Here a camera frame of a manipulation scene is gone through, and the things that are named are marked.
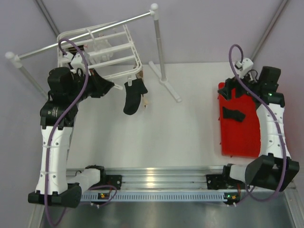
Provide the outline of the black sock pile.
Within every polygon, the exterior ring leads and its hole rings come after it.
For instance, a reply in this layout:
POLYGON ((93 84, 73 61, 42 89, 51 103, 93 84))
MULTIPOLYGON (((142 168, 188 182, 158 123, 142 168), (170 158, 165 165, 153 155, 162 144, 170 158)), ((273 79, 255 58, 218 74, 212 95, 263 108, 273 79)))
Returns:
POLYGON ((148 90, 141 78, 133 80, 131 86, 129 86, 127 82, 124 86, 126 90, 126 99, 123 112, 126 115, 133 115, 139 108, 142 95, 148 93, 148 90))

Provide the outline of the white plastic clip hanger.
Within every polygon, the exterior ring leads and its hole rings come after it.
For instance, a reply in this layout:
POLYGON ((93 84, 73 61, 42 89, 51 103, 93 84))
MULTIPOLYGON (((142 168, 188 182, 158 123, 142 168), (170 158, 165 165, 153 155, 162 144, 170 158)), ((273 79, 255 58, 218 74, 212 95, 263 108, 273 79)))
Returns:
POLYGON ((57 40, 67 38, 72 40, 73 37, 87 34, 87 36, 74 40, 77 45, 84 45, 84 51, 89 57, 103 56, 113 53, 109 61, 92 64, 90 58, 88 60, 88 68, 95 69, 97 73, 104 79, 112 82, 128 83, 132 85, 132 81, 136 79, 135 74, 143 68, 139 54, 136 50, 135 43, 126 25, 120 25, 116 28, 110 28, 100 31, 111 23, 100 24, 96 26, 66 31, 58 35, 57 40), (97 41, 107 39, 112 47, 102 49, 97 52, 87 52, 86 46, 91 43, 94 36, 97 41))

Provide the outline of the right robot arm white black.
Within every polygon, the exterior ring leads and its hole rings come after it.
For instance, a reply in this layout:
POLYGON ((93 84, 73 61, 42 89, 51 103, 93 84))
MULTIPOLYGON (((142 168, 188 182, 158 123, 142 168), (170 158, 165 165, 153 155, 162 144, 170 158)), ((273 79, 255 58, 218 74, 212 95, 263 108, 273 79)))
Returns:
POLYGON ((233 188, 240 182, 269 190, 283 191, 299 172, 285 144, 283 115, 285 99, 277 92, 281 70, 265 66, 259 78, 252 67, 237 67, 237 73, 262 102, 248 93, 235 78, 218 87, 222 154, 249 157, 245 165, 223 168, 222 184, 233 188))

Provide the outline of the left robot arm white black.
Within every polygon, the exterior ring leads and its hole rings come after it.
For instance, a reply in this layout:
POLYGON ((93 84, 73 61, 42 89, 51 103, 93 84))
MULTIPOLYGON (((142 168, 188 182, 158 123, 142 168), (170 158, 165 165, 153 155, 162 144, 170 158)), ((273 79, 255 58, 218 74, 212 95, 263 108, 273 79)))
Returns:
POLYGON ((102 166, 87 166, 85 171, 67 180, 67 156, 78 107, 75 104, 59 124, 58 118, 79 95, 85 82, 85 74, 78 68, 75 73, 68 67, 58 67, 49 72, 47 82, 50 90, 48 100, 40 110, 40 125, 43 137, 41 170, 34 192, 28 194, 28 202, 50 206, 76 208, 81 195, 95 186, 101 189, 107 184, 102 166))

